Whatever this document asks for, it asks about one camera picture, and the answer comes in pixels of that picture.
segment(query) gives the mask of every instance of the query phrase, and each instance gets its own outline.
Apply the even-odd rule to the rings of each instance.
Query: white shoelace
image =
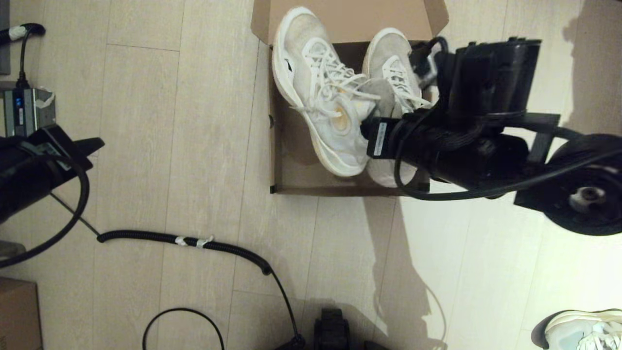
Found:
[[[379,100],[380,96],[360,92],[358,89],[369,82],[364,74],[355,74],[353,69],[347,68],[339,58],[323,44],[316,43],[305,58],[312,59],[311,69],[317,69],[317,82],[320,85],[315,99],[311,98],[310,105],[298,110],[307,112],[319,111],[319,117],[338,118],[341,113],[322,107],[323,102],[330,102],[339,93],[349,93],[354,97],[365,100]]]
[[[389,82],[394,87],[395,95],[402,106],[407,106],[413,110],[429,106],[430,102],[415,95],[408,82],[408,76],[404,69],[389,69]]]
[[[617,322],[599,322],[594,325],[594,332],[579,341],[577,350],[620,350],[622,324]]]

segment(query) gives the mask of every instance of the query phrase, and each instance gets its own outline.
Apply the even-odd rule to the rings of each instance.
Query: cardboard box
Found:
[[[381,29],[396,27],[411,41],[430,40],[448,23],[443,0],[255,0],[251,29],[271,45],[287,11],[305,6],[327,28],[341,61],[360,72],[369,41]],[[291,109],[269,74],[271,193],[311,196],[398,196],[376,184],[366,172],[338,177],[318,160],[304,119]]]
[[[0,278],[0,349],[42,349],[35,283]]]

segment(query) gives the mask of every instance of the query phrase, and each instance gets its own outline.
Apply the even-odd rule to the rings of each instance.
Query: sneaker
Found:
[[[551,350],[622,350],[622,310],[565,311],[544,331]]]
[[[406,36],[395,28],[381,30],[369,43],[363,61],[363,74],[371,79],[384,79],[389,82],[394,99],[394,107],[383,108],[383,111],[379,111],[380,116],[401,118],[404,113],[431,107],[421,97],[419,81],[408,59],[411,50]],[[397,187],[394,167],[393,160],[372,159],[367,172],[376,183],[384,187]],[[402,181],[408,183],[416,172],[417,168],[403,163],[400,170]]]
[[[379,97],[360,91],[368,79],[341,63],[308,9],[293,8],[281,21],[272,69],[281,95],[305,118],[320,162],[337,176],[362,173],[369,158],[360,124]]]

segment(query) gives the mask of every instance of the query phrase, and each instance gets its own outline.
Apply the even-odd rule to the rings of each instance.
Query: box lid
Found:
[[[430,40],[449,22],[443,0],[255,0],[251,29],[271,45],[287,11],[304,6],[315,13],[334,44],[369,42],[386,27],[409,40]]]

